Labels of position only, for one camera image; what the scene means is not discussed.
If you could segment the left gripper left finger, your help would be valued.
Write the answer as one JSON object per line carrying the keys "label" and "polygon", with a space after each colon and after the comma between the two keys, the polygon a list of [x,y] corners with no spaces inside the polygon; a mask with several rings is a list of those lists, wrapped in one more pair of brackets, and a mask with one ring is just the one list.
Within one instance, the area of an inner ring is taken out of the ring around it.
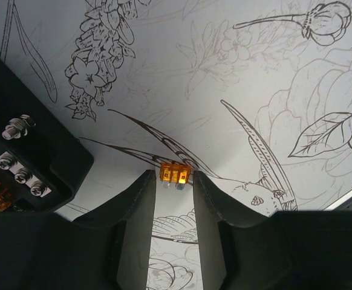
{"label": "left gripper left finger", "polygon": [[73,221],[0,213],[0,289],[145,289],[155,172]]}

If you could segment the black fuse box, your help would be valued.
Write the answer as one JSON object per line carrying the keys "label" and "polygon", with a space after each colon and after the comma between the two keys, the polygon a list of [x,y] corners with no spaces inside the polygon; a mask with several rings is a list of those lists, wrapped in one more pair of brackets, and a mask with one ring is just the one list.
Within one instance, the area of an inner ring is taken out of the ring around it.
{"label": "black fuse box", "polygon": [[0,59],[0,183],[15,209],[72,201],[93,156]]}

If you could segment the orange blade fuse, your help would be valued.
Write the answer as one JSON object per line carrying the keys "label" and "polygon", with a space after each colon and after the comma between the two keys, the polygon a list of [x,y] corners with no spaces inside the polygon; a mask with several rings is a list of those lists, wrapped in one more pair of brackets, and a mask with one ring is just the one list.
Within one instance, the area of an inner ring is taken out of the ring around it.
{"label": "orange blade fuse", "polygon": [[160,167],[160,181],[168,189],[172,184],[177,190],[184,190],[189,182],[192,168],[185,164],[162,163]]}

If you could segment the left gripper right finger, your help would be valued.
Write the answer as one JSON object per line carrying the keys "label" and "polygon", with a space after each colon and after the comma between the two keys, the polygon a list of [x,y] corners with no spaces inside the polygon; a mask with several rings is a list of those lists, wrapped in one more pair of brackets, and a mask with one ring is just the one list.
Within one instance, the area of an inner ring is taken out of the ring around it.
{"label": "left gripper right finger", "polygon": [[204,289],[352,289],[352,210],[259,214],[194,173]]}

